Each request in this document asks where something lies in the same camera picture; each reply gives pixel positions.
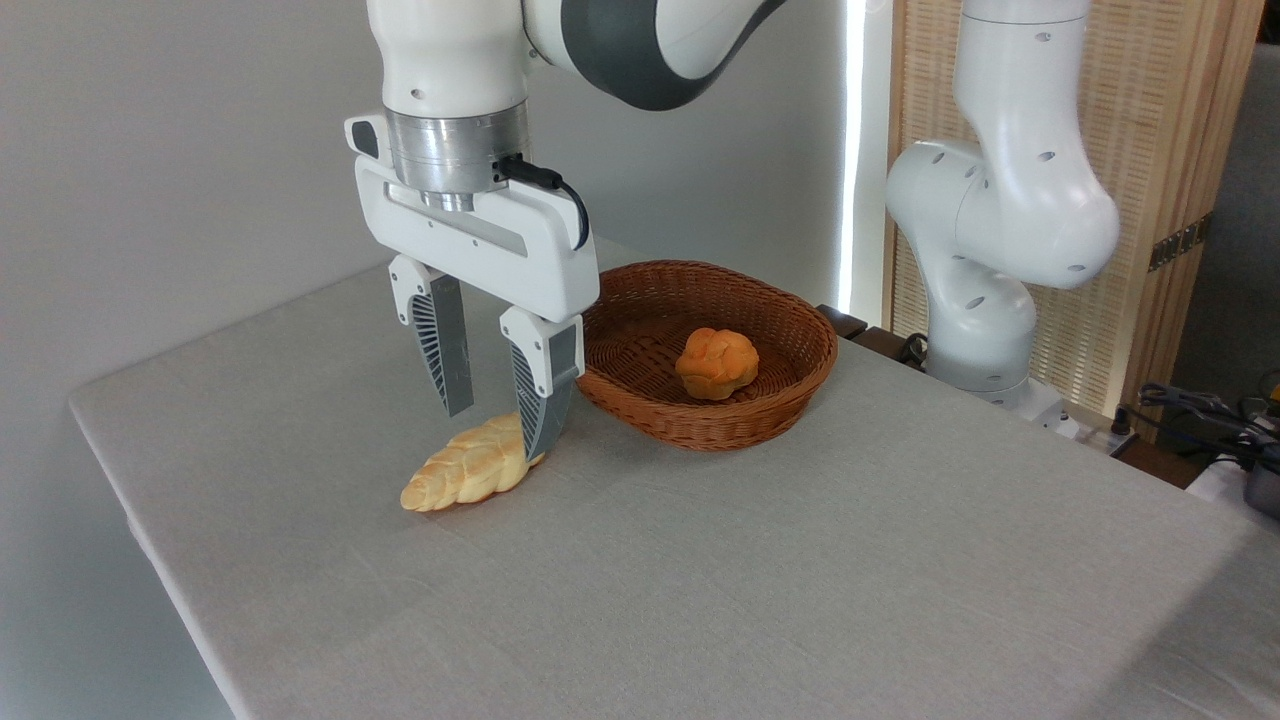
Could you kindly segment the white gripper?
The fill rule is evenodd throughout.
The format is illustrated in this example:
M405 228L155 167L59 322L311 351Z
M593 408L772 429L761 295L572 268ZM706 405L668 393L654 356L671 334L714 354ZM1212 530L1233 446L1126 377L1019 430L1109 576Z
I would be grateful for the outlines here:
M532 461L561 437L585 372L577 314L600 292L595 245L579 242L573 201L535 184L511 181L474 196L470 210L431 206L422 191L401 183L388 137L380 115L346 120L365 222L379 243L399 252L388 266L397 316L413 331L436 393L456 416L474 405L460 281L515 305L500 328Z

